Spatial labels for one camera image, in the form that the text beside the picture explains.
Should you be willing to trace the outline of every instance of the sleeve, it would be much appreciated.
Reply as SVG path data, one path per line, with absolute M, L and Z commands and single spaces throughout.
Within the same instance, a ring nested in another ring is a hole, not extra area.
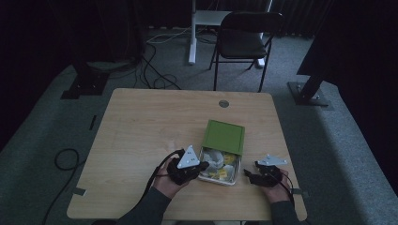
M 270 207 L 273 225 L 300 224 L 293 204 L 290 201 L 275 202 Z
M 160 225 L 171 199 L 152 187 L 143 200 L 121 217 L 117 225 Z

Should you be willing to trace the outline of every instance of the green lid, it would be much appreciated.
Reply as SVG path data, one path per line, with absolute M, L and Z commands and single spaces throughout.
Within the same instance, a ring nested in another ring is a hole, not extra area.
M 245 127 L 208 120 L 203 146 L 242 155 Z

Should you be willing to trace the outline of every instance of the hand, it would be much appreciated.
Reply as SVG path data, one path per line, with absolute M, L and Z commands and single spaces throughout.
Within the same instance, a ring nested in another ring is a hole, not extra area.
M 282 175 L 281 183 L 284 184 L 287 189 L 290 189 L 290 186 L 287 184 L 287 175 L 289 174 L 289 172 L 281 170 L 281 173 L 284 174 Z M 274 187 L 261 187 L 261 190 L 264 192 L 264 194 L 266 194 L 269 203 L 290 201 L 289 193 L 287 193 L 286 189 L 283 188 L 283 186 L 279 183 Z
M 163 193 L 169 199 L 173 199 L 182 188 L 189 184 L 189 182 L 187 182 L 180 186 L 170 179 L 170 176 L 167 175 L 167 166 L 171 160 L 172 158 L 169 158 L 164 163 L 163 167 L 158 171 L 158 175 L 160 176 L 157 176 L 153 183 L 153 187 Z

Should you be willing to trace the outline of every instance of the cable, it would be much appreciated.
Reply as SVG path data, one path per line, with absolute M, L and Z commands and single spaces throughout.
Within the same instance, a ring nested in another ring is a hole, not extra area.
M 171 174 L 160 174 L 160 175 L 156 175 L 157 177 L 162 177 L 162 176 L 170 176 Z
M 145 195 L 149 191 L 150 187 L 152 186 L 152 183 L 155 180 L 155 177 L 158 175 L 158 172 L 161 169 L 161 166 L 167 161 L 167 159 L 169 159 L 174 154 L 180 154 L 180 153 L 183 153 L 183 152 L 184 152 L 184 149 L 175 150 L 174 152 L 169 154 L 167 157 L 165 157 L 164 160 L 161 162 L 161 164 L 159 164 L 159 166 L 157 168 L 155 168 L 155 171 L 152 173 L 152 175 L 150 176 L 148 182 L 146 183 L 146 187 L 145 187 L 143 196 L 141 196 L 140 201 L 138 201 L 138 203 L 136 203 L 135 206 L 132 209 L 135 209 L 135 207 L 137 207 L 137 205 L 143 200 L 143 198 L 145 197 Z
M 289 195 L 290 202 L 293 204 L 293 208 L 295 208 L 295 198 L 293 198 L 293 191 L 292 191 L 293 183 L 290 180 L 290 178 L 287 175 L 285 175 L 284 173 L 282 173 L 282 175 L 284 175 L 290 181 L 291 188 L 289 190 L 289 188 L 287 188 L 278 178 L 276 178 L 274 175 L 272 175 L 271 171 L 268 171 L 268 174 L 286 190 L 287 194 Z
M 304 221 L 308 224 L 308 225 L 311 225 L 311 222 L 306 218 L 306 219 L 304 219 Z
M 180 32 L 180 33 L 178 33 L 178 34 L 174 34 L 174 35 L 172 35 L 171 37 L 169 37 L 168 39 L 166 39 L 166 40 L 164 40 L 164 41 L 160 41 L 160 42 L 154 42 L 154 41 L 152 41 L 153 39 L 155 39 L 155 38 L 159 38 L 159 37 L 164 37 L 164 36 L 170 36 L 170 35 L 168 35 L 168 34 L 161 34 L 161 35 L 157 35 L 157 36 L 154 36 L 154 37 L 152 37 L 151 39 L 149 39 L 149 40 L 147 40 L 146 41 L 146 43 L 150 43 L 150 44 L 163 44 L 163 43 L 166 43 L 167 41 L 169 41 L 169 40 L 171 40 L 171 39 L 173 39 L 173 38 L 176 38 L 176 37 L 178 37 L 178 36 L 181 36 L 181 35 L 183 35 L 188 29 L 190 29 L 191 27 L 187 27 L 187 28 L 185 28 L 182 32 Z
M 202 37 L 196 37 L 196 40 L 198 40 L 201 43 L 205 43 L 205 44 L 216 44 L 216 40 L 209 40 L 206 38 L 202 38 Z
M 129 71 L 132 68 L 136 68 L 136 66 L 140 63 L 140 59 L 138 58 L 131 58 L 125 65 L 121 65 L 118 67 L 112 67 L 112 68 L 100 68 L 100 67 L 95 67 L 92 65 L 89 65 L 91 69 L 94 72 L 104 72 L 104 73 L 114 73 L 114 72 L 124 72 L 124 71 Z
M 73 153 L 76 155 L 75 164 L 74 164 L 74 166 L 72 166 L 72 167 L 63 168 L 63 167 L 59 166 L 59 164 L 58 164 L 58 158 L 59 158 L 59 156 L 60 156 L 61 154 L 65 153 L 65 152 L 69 152 L 69 151 L 73 152 Z M 61 194 L 62 194 L 62 192 L 65 190 L 65 188 L 67 188 L 67 186 L 69 185 L 70 181 L 72 180 L 74 174 L 76 173 L 77 169 L 78 169 L 80 166 L 82 166 L 82 165 L 85 164 L 86 159 L 83 160 L 82 162 L 79 162 L 79 161 L 80 161 L 79 153 L 78 153 L 75 149 L 73 149 L 73 148 L 66 148 L 66 149 L 63 149 L 63 150 L 59 151 L 59 152 L 55 155 L 55 158 L 54 158 L 55 167 L 56 167 L 58 170 L 60 170 L 60 171 L 72 171 L 72 174 L 70 175 L 70 177 L 69 177 L 67 183 L 66 183 L 66 184 L 62 187 L 62 189 L 58 192 L 58 194 L 56 195 L 56 197 L 53 199 L 52 203 L 50 204 L 49 208 L 47 209 L 47 212 L 46 212 L 46 214 L 45 214 L 45 216 L 44 216 L 44 219 L 43 219 L 42 222 L 41 222 L 42 225 L 46 224 L 47 218 L 48 218 L 48 216 L 49 216 L 49 214 L 50 214 L 50 211 L 52 210 L 52 208 L 53 208 L 55 202 L 58 200 L 59 196 L 61 196 Z
M 141 76 L 141 73 L 143 72 L 143 63 L 142 62 L 140 63 L 140 70 L 141 70 L 141 72 L 140 72 L 140 76 Z M 138 82 L 137 69 L 135 69 L 135 71 L 134 71 L 134 78 L 135 78 L 135 81 L 134 81 L 134 84 L 132 85 L 132 88 L 135 88 L 135 85 Z
M 150 64 L 150 62 L 152 61 L 152 59 L 155 57 L 155 54 L 156 54 L 156 47 L 153 46 L 153 45 L 151 45 L 151 44 L 149 44 L 149 43 L 147 43 L 147 45 L 150 46 L 150 47 L 152 47 L 153 50 L 154 50 L 154 52 L 153 52 L 153 54 L 150 56 L 149 60 L 146 60 L 146 59 L 143 57 L 144 61 L 146 61 L 146 65 L 145 65 L 145 67 L 144 67 L 144 74 L 143 74 L 143 75 L 144 75 L 144 79 L 140 76 L 141 82 L 143 82 L 149 89 L 160 89 L 160 88 L 157 86 L 157 83 L 162 82 L 162 83 L 163 83 L 163 87 L 162 87 L 161 89 L 165 89 L 165 88 L 170 87 L 170 86 L 175 86 L 178 90 L 181 90 L 181 88 L 176 84 L 176 81 L 177 81 L 176 76 L 171 75 L 171 74 L 161 75 L 161 74 Z M 153 82 L 153 85 L 151 85 L 151 84 L 149 83 L 149 80 L 148 80 L 148 78 L 147 78 L 147 76 L 146 76 L 146 70 L 147 70 L 148 67 L 151 67 L 153 70 L 155 70 L 155 72 L 156 72 L 156 73 L 158 74 L 158 76 L 159 76 L 159 78 L 155 79 L 155 81 Z

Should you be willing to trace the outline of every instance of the chair leg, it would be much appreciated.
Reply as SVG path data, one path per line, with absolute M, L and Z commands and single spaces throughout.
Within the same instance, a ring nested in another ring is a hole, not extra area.
M 263 89 L 264 79 L 266 78 L 268 59 L 269 59 L 269 55 L 266 57 L 266 62 L 264 63 L 263 75 L 261 76 L 261 82 L 260 82 L 260 87 L 258 88 L 258 92 L 261 92 L 261 89 Z
M 219 72 L 219 53 L 217 52 L 216 55 L 216 69 L 214 71 L 214 85 L 213 85 L 213 91 L 215 91 L 217 89 L 217 75 Z
M 248 68 L 246 68 L 246 70 L 250 70 L 250 69 L 253 67 L 253 65 L 254 65 L 254 63 L 255 63 L 255 60 L 256 60 L 256 59 L 253 59 L 253 62 L 250 64 L 250 66 L 249 66 Z
M 217 50 L 217 45 L 214 47 L 213 55 L 211 56 L 210 67 L 208 67 L 208 70 L 211 70 L 211 66 L 213 66 L 214 55 L 216 55 L 216 50 Z

